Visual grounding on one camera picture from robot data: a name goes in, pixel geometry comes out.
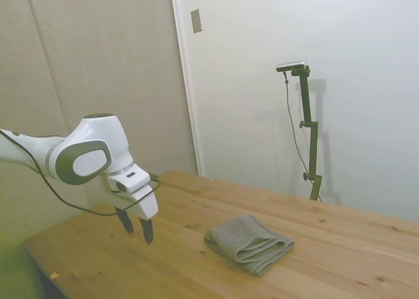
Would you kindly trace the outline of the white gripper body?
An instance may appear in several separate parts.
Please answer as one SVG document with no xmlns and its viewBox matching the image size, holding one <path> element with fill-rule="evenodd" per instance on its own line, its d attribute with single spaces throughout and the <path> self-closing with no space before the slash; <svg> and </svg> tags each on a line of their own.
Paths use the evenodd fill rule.
<svg viewBox="0 0 419 299">
<path fill-rule="evenodd" d="M 128 209 L 129 213 L 143 220 L 150 220 L 158 213 L 158 204 L 150 175 L 138 165 L 132 164 L 114 173 L 100 174 L 105 189 L 105 200 L 118 207 Z"/>
</svg>

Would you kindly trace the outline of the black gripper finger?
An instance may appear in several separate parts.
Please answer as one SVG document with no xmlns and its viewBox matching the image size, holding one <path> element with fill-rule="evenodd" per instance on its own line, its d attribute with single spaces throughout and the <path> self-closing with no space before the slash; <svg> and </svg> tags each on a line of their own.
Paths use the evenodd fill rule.
<svg viewBox="0 0 419 299">
<path fill-rule="evenodd" d="M 145 220 L 142 218 L 139 218 L 139 221 L 143 230 L 145 242 L 150 245 L 154 239 L 153 222 L 151 219 Z"/>
<path fill-rule="evenodd" d="M 128 234 L 134 231 L 134 226 L 126 211 L 115 207 L 115 213 Z"/>
</svg>

